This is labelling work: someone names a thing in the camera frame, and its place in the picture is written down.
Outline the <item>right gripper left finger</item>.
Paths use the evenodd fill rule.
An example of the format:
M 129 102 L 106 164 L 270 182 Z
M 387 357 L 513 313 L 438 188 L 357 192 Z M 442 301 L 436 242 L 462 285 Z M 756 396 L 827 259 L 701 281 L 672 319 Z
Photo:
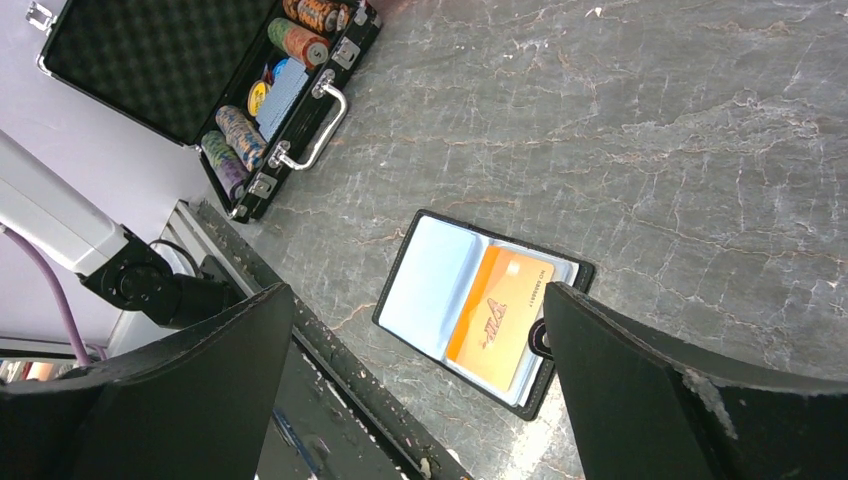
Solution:
M 279 283 L 50 381 L 1 388 L 5 479 L 251 479 L 291 342 Z

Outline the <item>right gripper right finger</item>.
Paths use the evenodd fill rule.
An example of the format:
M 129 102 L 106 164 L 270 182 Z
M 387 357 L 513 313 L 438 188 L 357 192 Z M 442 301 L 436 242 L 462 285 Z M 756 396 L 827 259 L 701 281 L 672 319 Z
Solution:
M 730 358 L 562 283 L 544 323 L 589 479 L 843 479 L 847 385 Z

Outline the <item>orange VIP card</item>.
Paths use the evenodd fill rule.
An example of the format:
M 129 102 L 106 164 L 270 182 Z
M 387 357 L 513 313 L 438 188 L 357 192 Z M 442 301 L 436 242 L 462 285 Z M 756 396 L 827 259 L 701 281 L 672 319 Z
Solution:
M 507 393 L 554 272 L 549 262 L 488 246 L 448 342 L 448 363 Z

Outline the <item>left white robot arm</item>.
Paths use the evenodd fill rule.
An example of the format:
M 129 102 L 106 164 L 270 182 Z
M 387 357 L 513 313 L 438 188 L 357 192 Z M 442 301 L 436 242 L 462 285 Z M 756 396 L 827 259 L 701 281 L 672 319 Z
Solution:
M 174 272 L 147 242 L 7 134 L 1 136 L 1 224 L 75 274 L 110 305 L 182 329 L 234 305 L 222 281 Z

